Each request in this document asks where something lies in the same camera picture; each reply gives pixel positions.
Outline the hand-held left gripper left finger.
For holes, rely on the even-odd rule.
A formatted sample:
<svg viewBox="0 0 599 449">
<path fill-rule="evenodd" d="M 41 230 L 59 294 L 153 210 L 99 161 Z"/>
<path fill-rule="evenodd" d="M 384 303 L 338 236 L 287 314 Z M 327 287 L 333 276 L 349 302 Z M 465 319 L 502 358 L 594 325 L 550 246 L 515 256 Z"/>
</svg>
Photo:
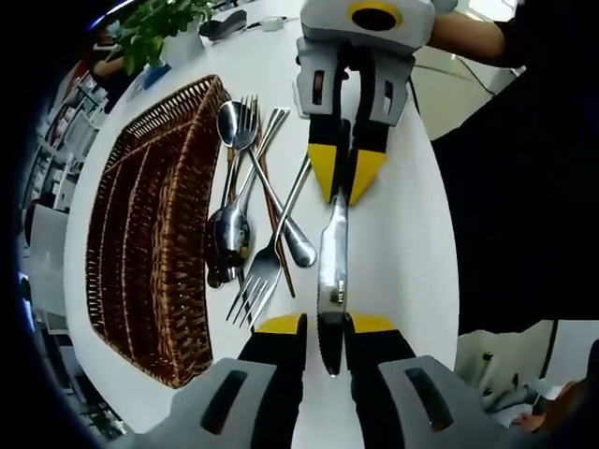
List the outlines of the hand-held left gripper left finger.
<svg viewBox="0 0 599 449">
<path fill-rule="evenodd" d="M 175 394 L 168 416 L 123 448 L 289 448 L 303 396 L 307 316 L 265 321 L 236 358 Z"/>
</svg>

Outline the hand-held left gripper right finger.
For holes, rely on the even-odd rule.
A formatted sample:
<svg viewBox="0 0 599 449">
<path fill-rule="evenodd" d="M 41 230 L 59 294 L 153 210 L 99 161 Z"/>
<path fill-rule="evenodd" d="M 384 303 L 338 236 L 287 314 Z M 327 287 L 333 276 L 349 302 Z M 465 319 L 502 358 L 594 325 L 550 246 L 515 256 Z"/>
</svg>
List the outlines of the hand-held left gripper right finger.
<svg viewBox="0 0 599 449">
<path fill-rule="evenodd" d="M 347 367 L 367 448 L 514 448 L 520 436 L 485 414 L 474 389 L 417 356 L 387 318 L 345 316 Z"/>
</svg>

